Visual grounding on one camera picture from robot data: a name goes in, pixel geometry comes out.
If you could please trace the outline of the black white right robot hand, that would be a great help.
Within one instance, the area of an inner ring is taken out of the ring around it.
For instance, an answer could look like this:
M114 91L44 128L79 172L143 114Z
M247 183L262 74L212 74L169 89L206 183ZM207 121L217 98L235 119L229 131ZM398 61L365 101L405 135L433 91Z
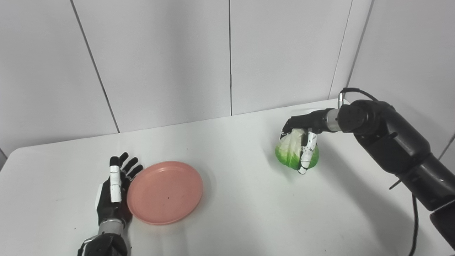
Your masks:
M321 109L312 109L306 114L291 116L283 126L275 146L278 162L301 175L314 168L320 159L317 145L319 112Z

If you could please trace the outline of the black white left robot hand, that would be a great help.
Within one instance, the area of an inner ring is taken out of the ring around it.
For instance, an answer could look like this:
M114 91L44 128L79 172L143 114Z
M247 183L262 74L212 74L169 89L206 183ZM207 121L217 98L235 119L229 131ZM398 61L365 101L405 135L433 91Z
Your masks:
M98 224L108 219L119 219L124 225L132 220L132 213L127 206L127 194L133 179L140 173L144 167L138 164L137 157L129 158L128 152L124 152L119 158L119 169L121 179L121 202L111 202L110 181L109 178L101 184L96 212L98 215Z

